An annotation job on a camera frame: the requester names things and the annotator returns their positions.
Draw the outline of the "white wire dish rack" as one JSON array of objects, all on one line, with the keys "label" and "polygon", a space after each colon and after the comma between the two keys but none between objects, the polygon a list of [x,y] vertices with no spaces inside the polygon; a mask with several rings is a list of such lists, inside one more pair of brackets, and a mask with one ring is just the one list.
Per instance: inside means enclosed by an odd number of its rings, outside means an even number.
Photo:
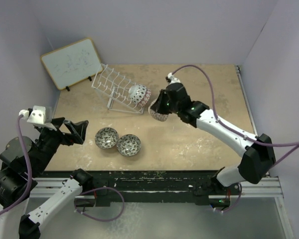
[{"label": "white wire dish rack", "polygon": [[134,103],[129,96],[129,89],[135,84],[114,68],[101,64],[91,87],[108,110],[141,115],[144,107]]}]

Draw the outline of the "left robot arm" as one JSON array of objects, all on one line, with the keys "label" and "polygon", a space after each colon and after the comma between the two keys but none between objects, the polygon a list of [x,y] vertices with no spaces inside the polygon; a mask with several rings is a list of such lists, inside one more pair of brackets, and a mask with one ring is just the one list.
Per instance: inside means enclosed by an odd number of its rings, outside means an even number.
[{"label": "left robot arm", "polygon": [[40,238],[45,222],[59,212],[63,204],[79,194],[88,195],[93,188],[93,177],[77,169],[58,192],[26,214],[30,192],[37,185],[34,178],[42,175],[60,145],[84,143],[89,122],[73,123],[65,118],[45,121],[25,117],[25,120],[33,124],[40,135],[35,141],[22,136],[17,123],[18,136],[0,155],[0,239]]}]

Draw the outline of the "brown patterned bowl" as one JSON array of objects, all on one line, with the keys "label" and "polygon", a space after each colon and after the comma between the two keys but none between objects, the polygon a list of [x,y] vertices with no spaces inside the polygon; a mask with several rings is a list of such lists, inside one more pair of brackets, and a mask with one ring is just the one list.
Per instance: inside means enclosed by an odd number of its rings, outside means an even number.
[{"label": "brown patterned bowl", "polygon": [[149,115],[154,120],[164,122],[168,119],[168,115],[163,115],[163,114],[160,114],[160,113],[156,113],[154,110],[151,109],[151,107],[155,104],[156,101],[157,101],[157,99],[153,100],[151,102],[151,104],[149,105],[149,108],[148,108]]}]

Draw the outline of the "grey leaf bowl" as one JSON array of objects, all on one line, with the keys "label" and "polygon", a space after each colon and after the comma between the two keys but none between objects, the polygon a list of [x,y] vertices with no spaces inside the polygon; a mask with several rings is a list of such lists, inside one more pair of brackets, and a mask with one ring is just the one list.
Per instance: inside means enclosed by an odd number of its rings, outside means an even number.
[{"label": "grey leaf bowl", "polygon": [[117,142],[118,152],[125,157],[132,157],[139,153],[141,141],[134,134],[125,134]]},{"label": "grey leaf bowl", "polygon": [[116,146],[119,139],[118,132],[111,127],[100,129],[95,135],[95,144],[101,149],[110,149]]}]

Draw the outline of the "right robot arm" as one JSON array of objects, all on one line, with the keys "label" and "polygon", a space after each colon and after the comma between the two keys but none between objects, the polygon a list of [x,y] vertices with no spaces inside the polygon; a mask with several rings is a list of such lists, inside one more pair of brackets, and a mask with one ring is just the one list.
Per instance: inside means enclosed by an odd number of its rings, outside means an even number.
[{"label": "right robot arm", "polygon": [[181,83],[161,90],[150,104],[149,113],[158,121],[166,121],[169,114],[177,114],[182,122],[213,135],[241,157],[239,165],[224,167],[214,175],[211,187],[217,195],[223,195],[232,184],[259,183],[276,161],[269,136],[256,136],[229,123],[227,125],[235,130],[231,132],[221,125],[221,118],[216,117],[208,105],[191,100]]}]

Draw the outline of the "red patterned bowl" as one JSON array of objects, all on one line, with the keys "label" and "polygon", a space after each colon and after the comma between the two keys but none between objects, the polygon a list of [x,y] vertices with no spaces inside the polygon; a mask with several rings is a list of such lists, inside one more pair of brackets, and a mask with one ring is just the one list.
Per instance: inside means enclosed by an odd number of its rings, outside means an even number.
[{"label": "red patterned bowl", "polygon": [[148,101],[150,100],[151,97],[151,90],[147,90],[141,101],[138,103],[140,107],[144,107]]}]

